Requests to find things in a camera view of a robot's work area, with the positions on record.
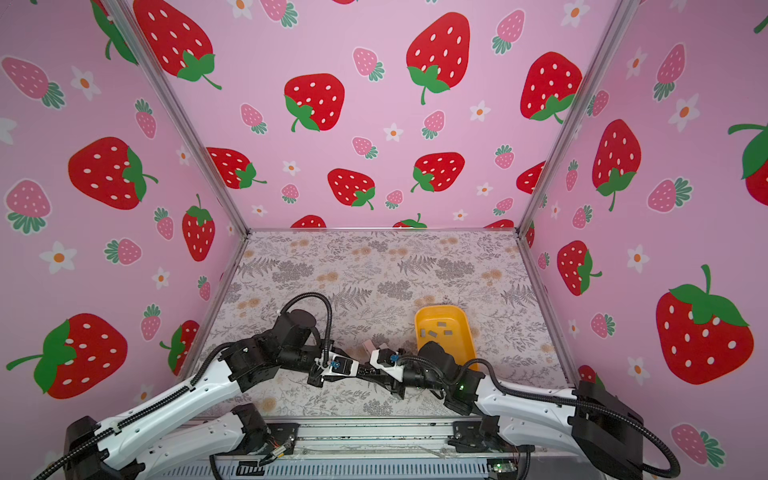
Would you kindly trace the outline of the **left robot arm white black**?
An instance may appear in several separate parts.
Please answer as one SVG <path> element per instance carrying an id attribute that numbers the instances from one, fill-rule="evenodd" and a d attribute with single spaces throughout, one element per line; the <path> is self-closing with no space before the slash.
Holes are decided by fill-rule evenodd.
<path id="1" fill-rule="evenodd" d="M 192 377 L 140 407 L 100 422 L 83 417 L 72 423 L 64 455 L 39 478 L 62 471 L 68 479 L 145 479 L 201 456 L 261 449 L 276 459 L 285 449 L 252 405 L 194 428 L 183 425 L 280 370 L 302 372 L 314 387 L 359 373 L 357 361 L 332 347 L 331 332 L 318 331 L 315 317 L 296 308 L 306 297 L 291 299 L 272 328 L 215 347 Z"/>

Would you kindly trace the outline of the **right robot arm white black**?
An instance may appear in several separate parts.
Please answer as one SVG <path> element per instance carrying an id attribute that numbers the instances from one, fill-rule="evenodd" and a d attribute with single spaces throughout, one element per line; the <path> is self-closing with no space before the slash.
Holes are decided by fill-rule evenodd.
<path id="1" fill-rule="evenodd" d="M 460 365 L 434 341 L 417 354 L 374 351 L 355 376 L 402 397 L 407 388 L 441 392 L 446 408 L 543 427 L 573 446 L 600 472 L 615 479 L 666 479 L 681 474 L 679 460 L 643 418 L 604 387 L 582 382 L 572 390 L 547 390 L 502 382 L 492 364 L 475 358 Z"/>

